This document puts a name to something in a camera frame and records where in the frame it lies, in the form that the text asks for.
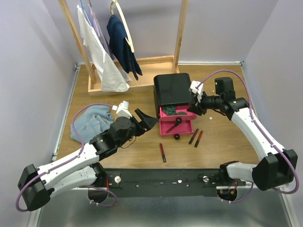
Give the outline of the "pink drawer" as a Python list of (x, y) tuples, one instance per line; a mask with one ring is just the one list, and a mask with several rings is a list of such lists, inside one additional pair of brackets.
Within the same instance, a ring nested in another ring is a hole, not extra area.
[(163, 137), (171, 137), (174, 135), (185, 136), (193, 134), (193, 126), (191, 121), (183, 121), (171, 131), (167, 132), (176, 124), (175, 121), (163, 122), (160, 121), (160, 135)]
[(187, 111), (188, 105), (167, 105), (159, 108), (158, 116), (162, 122), (174, 122), (177, 118), (191, 121), (197, 118), (195, 113)]

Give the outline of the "pink bottom drawer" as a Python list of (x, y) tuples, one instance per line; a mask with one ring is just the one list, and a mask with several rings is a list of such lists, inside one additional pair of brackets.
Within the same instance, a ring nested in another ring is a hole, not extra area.
[(167, 132), (176, 124), (175, 121), (163, 122), (160, 121), (160, 135), (163, 137), (171, 137), (174, 135), (185, 136), (193, 134), (193, 126), (191, 121), (183, 121), (171, 131)]

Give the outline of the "thin red lip liner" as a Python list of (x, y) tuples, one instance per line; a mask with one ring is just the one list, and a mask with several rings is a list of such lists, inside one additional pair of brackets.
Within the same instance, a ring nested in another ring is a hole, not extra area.
[(172, 131), (173, 129), (175, 129), (176, 127), (178, 127), (179, 124), (175, 123), (173, 126), (171, 126), (168, 130), (166, 130), (165, 133), (169, 133), (170, 131)]

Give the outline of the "black drawer organizer box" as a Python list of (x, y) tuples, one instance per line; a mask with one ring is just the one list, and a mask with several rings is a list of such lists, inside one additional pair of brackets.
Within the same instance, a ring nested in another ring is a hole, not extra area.
[(193, 99), (189, 92), (191, 79), (188, 73), (161, 74), (153, 78), (153, 94), (156, 116), (160, 118), (160, 107), (187, 105)]

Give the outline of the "red lip gloss tube front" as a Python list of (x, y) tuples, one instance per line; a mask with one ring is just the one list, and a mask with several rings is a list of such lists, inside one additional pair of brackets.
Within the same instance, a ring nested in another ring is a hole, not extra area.
[(162, 143), (160, 143), (159, 146), (160, 146), (160, 151), (161, 151), (162, 160), (163, 160), (163, 162), (165, 163), (165, 162), (166, 162), (166, 157), (165, 157), (165, 153), (164, 153), (164, 149), (163, 149)]

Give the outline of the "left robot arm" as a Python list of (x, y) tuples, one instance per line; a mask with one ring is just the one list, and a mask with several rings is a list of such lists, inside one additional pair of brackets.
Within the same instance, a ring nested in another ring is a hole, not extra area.
[(140, 121), (128, 110), (118, 109), (118, 118), (109, 129), (88, 143), (82, 143), (80, 149), (40, 167), (33, 164), (26, 166), (18, 182), (20, 193), (16, 209), (20, 212), (37, 210), (64, 189), (101, 186), (106, 173), (99, 162), (115, 154), (127, 141), (151, 130), (158, 122), (157, 118), (144, 114), (140, 109), (136, 109), (135, 113)]

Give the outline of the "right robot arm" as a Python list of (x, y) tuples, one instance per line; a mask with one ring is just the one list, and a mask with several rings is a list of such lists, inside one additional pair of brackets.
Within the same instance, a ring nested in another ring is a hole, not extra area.
[(230, 77), (214, 81), (214, 96), (208, 96), (203, 83), (193, 81), (189, 91), (194, 95), (187, 109), (197, 115), (215, 110), (225, 115), (245, 135), (260, 162), (257, 165), (231, 161), (220, 166), (218, 181), (229, 185), (235, 179), (254, 183), (260, 190), (274, 189), (294, 179), (298, 156), (292, 149), (285, 149), (260, 123), (245, 98), (237, 98)]

